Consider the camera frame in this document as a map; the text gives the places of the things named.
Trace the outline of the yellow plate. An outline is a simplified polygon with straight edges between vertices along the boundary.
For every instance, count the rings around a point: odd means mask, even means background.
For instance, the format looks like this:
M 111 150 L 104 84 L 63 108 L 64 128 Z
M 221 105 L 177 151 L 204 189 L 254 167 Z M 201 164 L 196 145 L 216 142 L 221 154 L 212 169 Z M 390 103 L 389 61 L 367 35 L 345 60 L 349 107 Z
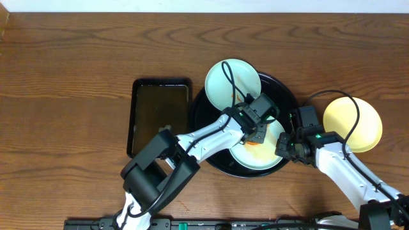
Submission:
M 347 145 L 354 153 L 362 153 L 374 148 L 380 141 L 383 132 L 382 121 L 375 108 L 366 101 L 353 97 L 360 111 L 359 122 L 347 140 Z M 342 138 L 355 124 L 357 110 L 348 97 L 331 102 L 323 114 L 323 126 L 326 132 L 337 132 Z

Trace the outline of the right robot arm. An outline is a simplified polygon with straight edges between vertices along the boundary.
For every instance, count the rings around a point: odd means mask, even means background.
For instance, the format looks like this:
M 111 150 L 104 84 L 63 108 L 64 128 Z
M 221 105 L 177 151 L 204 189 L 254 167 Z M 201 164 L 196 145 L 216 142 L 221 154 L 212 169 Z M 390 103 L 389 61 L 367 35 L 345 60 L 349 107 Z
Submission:
M 359 213 L 355 224 L 347 218 L 325 217 L 321 224 L 344 225 L 359 229 L 408 229 L 408 196 L 391 187 L 367 168 L 336 132 L 303 129 L 282 132 L 275 154 L 293 162 L 312 165 L 326 174 Z

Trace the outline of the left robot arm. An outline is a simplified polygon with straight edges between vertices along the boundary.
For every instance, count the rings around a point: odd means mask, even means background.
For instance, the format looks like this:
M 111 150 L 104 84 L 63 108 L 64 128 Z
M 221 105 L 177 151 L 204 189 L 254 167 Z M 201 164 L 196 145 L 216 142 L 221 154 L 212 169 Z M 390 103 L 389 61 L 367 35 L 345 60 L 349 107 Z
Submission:
M 188 134 L 160 131 L 122 169 L 125 205 L 117 229 L 147 229 L 152 215 L 167 206 L 193 178 L 200 163 L 248 141 L 279 110 L 272 105 L 227 107 L 210 125 Z

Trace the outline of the green and orange sponge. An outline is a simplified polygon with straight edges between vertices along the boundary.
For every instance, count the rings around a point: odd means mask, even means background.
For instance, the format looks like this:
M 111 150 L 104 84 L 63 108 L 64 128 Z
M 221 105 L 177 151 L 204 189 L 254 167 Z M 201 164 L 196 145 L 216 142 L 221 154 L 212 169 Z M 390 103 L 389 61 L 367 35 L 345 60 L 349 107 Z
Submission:
M 255 145 L 258 145 L 259 143 L 258 142 L 246 142 L 246 145 L 251 145 L 251 146 L 255 146 Z

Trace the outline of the light blue plate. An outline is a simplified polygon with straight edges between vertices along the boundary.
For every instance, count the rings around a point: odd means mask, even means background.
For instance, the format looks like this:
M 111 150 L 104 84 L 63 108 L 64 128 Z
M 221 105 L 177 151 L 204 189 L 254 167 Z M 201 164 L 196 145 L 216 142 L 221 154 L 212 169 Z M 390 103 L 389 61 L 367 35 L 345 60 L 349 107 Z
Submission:
M 284 132 L 283 126 L 278 121 L 274 121 L 267 126 L 263 144 L 255 146 L 246 145 L 246 143 L 237 144 L 230 148 L 229 152 L 239 164 L 246 168 L 269 169 L 282 160 L 282 157 L 275 155 L 276 143 L 281 132 Z
M 245 101 L 249 93 L 253 98 L 261 94 L 261 80 L 257 71 L 249 63 L 240 59 L 225 59 L 229 64 L 235 80 L 235 104 Z M 222 61 L 209 70 L 204 84 L 210 103 L 222 111 L 232 106 L 233 87 L 222 70 Z

